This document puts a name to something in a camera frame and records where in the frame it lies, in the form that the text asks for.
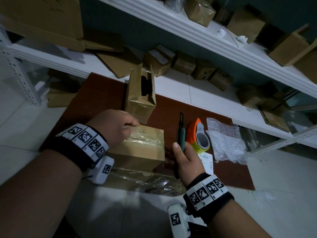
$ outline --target white tiled floor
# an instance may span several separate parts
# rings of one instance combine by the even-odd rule
[[[13,80],[0,81],[0,184],[38,154],[64,111],[32,106],[12,87]],[[251,158],[248,167],[257,190],[229,188],[236,201],[273,237],[317,237],[317,161],[277,150]],[[171,237],[166,211],[176,202],[184,201],[85,180],[66,216],[82,238]]]

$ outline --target paper label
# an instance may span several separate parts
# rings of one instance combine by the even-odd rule
[[[173,53],[172,51],[168,50],[166,47],[164,47],[163,45],[158,45],[156,47],[158,50],[164,52],[166,55],[168,55],[169,57],[174,57],[176,54]]]
[[[203,152],[198,155],[200,160],[203,162],[203,166],[207,174],[214,174],[214,162],[212,160],[212,155],[206,152]]]
[[[168,60],[156,50],[149,51],[149,54],[151,54],[157,61],[159,61],[163,65],[168,63]]]

